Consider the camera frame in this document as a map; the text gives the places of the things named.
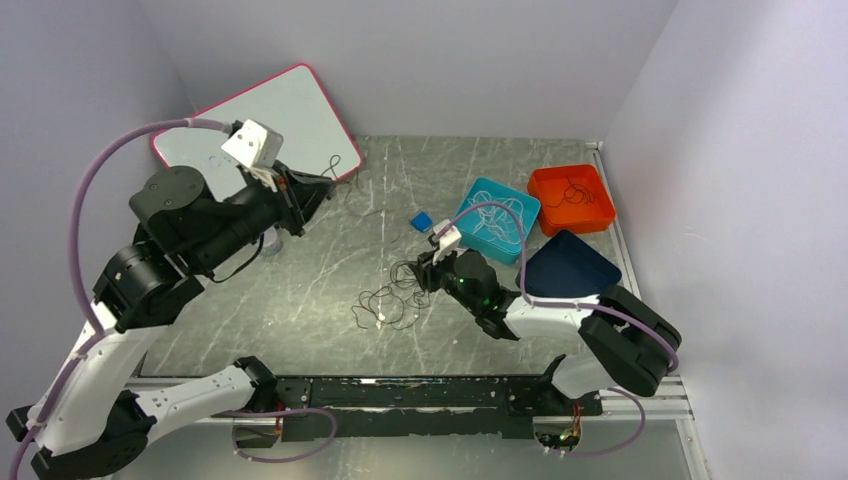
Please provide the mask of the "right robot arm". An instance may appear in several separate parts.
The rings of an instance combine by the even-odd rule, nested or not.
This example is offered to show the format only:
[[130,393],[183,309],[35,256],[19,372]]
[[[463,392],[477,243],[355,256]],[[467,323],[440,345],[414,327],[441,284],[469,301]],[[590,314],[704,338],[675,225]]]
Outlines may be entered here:
[[584,345],[584,352],[556,358],[544,373],[539,398],[550,413],[565,413],[582,395],[610,387],[651,397],[679,364],[679,331],[618,285],[579,298],[522,295],[502,286],[495,270],[473,250],[442,259],[427,252],[410,270],[422,290],[445,292],[492,338],[554,338]]

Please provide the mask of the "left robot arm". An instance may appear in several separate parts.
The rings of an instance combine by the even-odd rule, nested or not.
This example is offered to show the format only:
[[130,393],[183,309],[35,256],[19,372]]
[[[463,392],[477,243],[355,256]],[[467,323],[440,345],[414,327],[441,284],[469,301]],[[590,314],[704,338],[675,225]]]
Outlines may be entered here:
[[175,166],[151,176],[130,199],[139,221],[133,242],[106,264],[85,327],[50,390],[6,420],[41,479],[111,475],[154,441],[229,411],[261,416],[282,408],[278,382],[253,356],[209,376],[157,391],[126,384],[150,346],[202,294],[216,268],[264,233],[301,236],[335,182],[283,164],[264,183],[247,177],[233,196],[214,198],[203,175]]

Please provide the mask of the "small blue stamp block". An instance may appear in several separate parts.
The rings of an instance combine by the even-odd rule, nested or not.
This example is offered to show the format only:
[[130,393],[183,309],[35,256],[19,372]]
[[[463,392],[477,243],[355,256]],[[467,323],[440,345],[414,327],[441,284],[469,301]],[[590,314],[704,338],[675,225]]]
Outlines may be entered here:
[[433,220],[424,211],[419,211],[410,219],[410,225],[420,233],[427,232],[433,226]]

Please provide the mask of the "small clear plastic cup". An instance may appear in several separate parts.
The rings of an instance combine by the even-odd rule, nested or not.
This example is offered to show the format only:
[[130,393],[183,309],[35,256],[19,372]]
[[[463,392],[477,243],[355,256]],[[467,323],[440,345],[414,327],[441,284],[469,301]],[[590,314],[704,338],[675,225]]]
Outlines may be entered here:
[[262,246],[259,253],[263,257],[273,257],[280,253],[283,242],[276,229],[266,230],[262,235]]

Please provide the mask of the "light blue plastic bin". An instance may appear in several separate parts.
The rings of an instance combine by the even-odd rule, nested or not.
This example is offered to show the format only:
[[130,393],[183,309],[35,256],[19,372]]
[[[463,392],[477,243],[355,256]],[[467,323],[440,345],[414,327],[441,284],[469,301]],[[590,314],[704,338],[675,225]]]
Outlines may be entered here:
[[461,218],[456,227],[460,245],[475,250],[504,265],[516,263],[521,242],[526,241],[540,212],[540,202],[489,178],[477,178],[460,204],[456,215],[482,205]]

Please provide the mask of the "pink framed whiteboard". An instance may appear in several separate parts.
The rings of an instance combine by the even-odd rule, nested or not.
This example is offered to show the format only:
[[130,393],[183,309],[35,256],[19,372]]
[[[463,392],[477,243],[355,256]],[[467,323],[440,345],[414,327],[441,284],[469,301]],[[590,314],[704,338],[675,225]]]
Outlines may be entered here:
[[[278,159],[296,171],[340,181],[363,163],[359,147],[306,64],[290,67],[196,116],[223,122],[251,119],[272,128],[283,137]],[[171,129],[151,138],[152,149],[164,164],[199,170],[218,200],[245,186],[236,161],[221,150],[223,142],[222,136],[200,129]]]

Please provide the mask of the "dark blue plastic bin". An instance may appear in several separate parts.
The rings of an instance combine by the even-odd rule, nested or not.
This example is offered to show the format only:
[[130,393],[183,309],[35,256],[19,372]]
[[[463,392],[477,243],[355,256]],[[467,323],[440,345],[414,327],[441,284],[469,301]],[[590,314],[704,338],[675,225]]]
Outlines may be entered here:
[[604,293],[621,279],[614,263],[563,230],[528,258],[525,287],[531,296],[574,298]]

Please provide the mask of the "orange plastic bin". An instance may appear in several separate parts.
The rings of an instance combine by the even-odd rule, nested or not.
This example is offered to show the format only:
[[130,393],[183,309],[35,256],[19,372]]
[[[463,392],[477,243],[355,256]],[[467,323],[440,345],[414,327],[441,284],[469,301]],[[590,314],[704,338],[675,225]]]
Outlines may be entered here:
[[547,237],[605,231],[617,212],[597,168],[590,164],[536,169],[527,192],[540,202],[537,223]]

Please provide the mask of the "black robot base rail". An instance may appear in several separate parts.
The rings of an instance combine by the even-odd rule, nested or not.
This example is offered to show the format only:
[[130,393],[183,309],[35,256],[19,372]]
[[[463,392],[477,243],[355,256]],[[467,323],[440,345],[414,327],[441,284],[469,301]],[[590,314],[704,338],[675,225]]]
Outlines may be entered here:
[[271,404],[293,411],[282,423],[282,438],[290,442],[330,432],[341,438],[496,434],[531,439],[537,420],[602,413],[599,393],[570,400],[542,386],[536,375],[289,376],[279,378]]

